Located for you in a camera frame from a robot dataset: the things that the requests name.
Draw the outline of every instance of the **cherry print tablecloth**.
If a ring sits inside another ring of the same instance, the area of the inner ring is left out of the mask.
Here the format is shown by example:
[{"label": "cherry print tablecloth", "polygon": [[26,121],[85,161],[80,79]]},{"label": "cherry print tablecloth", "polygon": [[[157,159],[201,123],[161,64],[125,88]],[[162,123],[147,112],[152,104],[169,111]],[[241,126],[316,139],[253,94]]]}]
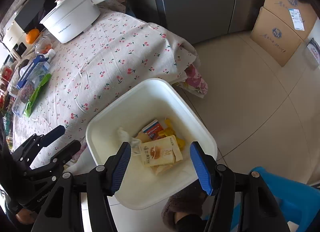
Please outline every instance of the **cherry print tablecloth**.
[{"label": "cherry print tablecloth", "polygon": [[15,116],[13,145],[33,133],[46,134],[58,125],[66,133],[43,148],[31,167],[47,164],[73,139],[86,148],[89,121],[132,87],[148,78],[177,83],[203,96],[207,85],[194,65],[195,49],[184,39],[153,23],[108,9],[91,29],[66,44],[58,44],[50,62],[52,78],[29,118]]}]

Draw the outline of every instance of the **pot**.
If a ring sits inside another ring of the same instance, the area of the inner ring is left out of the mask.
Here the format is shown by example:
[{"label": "pot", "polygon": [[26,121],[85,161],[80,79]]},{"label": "pot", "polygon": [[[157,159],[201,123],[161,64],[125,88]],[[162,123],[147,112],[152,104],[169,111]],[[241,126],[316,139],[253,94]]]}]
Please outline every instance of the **pot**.
[{"label": "pot", "polygon": [[61,43],[85,32],[100,15],[98,3],[105,0],[56,0],[53,8],[40,23]]}]

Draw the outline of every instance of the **green plastic wrapper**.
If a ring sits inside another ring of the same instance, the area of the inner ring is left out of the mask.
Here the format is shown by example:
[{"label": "green plastic wrapper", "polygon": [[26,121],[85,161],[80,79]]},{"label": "green plastic wrapper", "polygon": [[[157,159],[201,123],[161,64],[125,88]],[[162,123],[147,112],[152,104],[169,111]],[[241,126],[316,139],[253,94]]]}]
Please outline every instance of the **green plastic wrapper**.
[{"label": "green plastic wrapper", "polygon": [[35,89],[35,91],[33,92],[32,96],[30,97],[26,109],[24,110],[24,115],[27,117],[31,116],[32,113],[32,107],[36,101],[36,98],[38,97],[38,94],[41,90],[41,88],[44,86],[44,84],[46,84],[49,79],[51,78],[51,74],[48,73],[46,76],[43,77],[43,79],[41,80],[41,82],[39,83],[38,87]]}]

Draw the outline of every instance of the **metal screw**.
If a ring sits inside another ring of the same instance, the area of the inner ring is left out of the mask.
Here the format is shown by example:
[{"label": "metal screw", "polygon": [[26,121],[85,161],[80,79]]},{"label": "metal screw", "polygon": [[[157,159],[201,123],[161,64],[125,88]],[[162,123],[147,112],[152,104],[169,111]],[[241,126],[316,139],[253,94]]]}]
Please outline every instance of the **metal screw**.
[{"label": "metal screw", "polygon": [[103,171],[104,170],[104,166],[103,165],[98,165],[96,167],[96,171]]},{"label": "metal screw", "polygon": [[63,179],[68,179],[70,176],[71,176],[70,172],[65,172],[65,173],[62,175],[62,178],[63,178]]},{"label": "metal screw", "polygon": [[218,165],[217,165],[217,169],[218,169],[219,171],[225,171],[225,170],[226,170],[226,167],[225,167],[223,164],[218,164]]},{"label": "metal screw", "polygon": [[257,171],[251,172],[251,175],[255,178],[258,178],[260,176],[260,174]]}]

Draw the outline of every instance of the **cardboard box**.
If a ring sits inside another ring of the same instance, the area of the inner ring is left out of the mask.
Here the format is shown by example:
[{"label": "cardboard box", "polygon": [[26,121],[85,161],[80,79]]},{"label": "cardboard box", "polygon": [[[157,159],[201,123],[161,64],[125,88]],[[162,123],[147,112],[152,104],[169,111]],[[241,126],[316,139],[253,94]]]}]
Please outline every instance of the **cardboard box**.
[{"label": "cardboard box", "polygon": [[302,39],[286,23],[261,7],[250,38],[284,66]]},{"label": "cardboard box", "polygon": [[[317,15],[312,6],[301,3],[298,0],[265,0],[263,7],[284,21],[303,40],[309,36],[317,19]],[[294,29],[289,9],[299,10],[304,31]]]}]

